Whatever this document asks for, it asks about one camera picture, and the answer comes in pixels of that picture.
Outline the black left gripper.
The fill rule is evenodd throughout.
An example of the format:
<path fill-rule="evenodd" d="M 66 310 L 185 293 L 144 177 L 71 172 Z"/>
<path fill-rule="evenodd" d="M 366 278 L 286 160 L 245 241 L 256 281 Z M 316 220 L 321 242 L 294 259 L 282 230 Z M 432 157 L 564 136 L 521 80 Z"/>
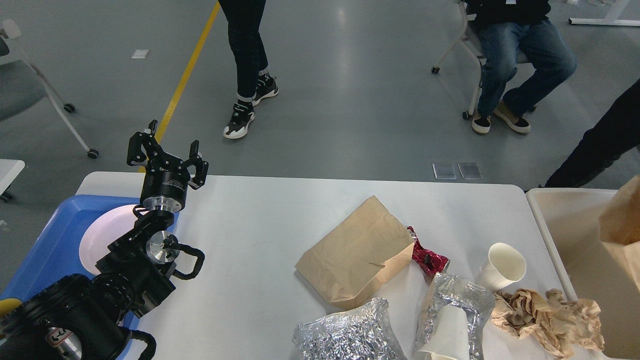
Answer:
<path fill-rule="evenodd" d="M 198 140 L 190 144 L 189 157 L 184 161 L 166 155 L 155 138 L 157 127 L 158 121 L 153 120 L 145 130 L 130 137 L 126 164 L 146 170 L 140 204 L 148 210 L 160 209 L 175 214 L 185 208 L 188 185 L 194 190 L 205 185 L 209 163 L 199 152 Z M 195 168 L 192 177 L 188 171 L 191 166 Z"/>

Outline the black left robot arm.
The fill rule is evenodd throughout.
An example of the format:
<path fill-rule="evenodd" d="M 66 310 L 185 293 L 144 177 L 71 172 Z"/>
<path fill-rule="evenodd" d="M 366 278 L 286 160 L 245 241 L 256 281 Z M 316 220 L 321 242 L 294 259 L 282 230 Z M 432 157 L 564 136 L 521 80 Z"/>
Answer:
<path fill-rule="evenodd" d="M 131 340 L 146 344 L 141 360 L 154 357 L 153 335 L 120 323 L 160 305 L 175 289 L 171 277 L 199 275 L 205 254 L 180 243 L 169 227 L 185 208 L 188 188 L 204 186 L 209 167 L 197 140 L 185 160 L 165 152 L 157 127 L 151 121 L 128 143 L 126 163 L 146 170 L 133 228 L 108 245 L 97 276 L 63 276 L 2 317 L 3 360 L 115 360 Z"/>

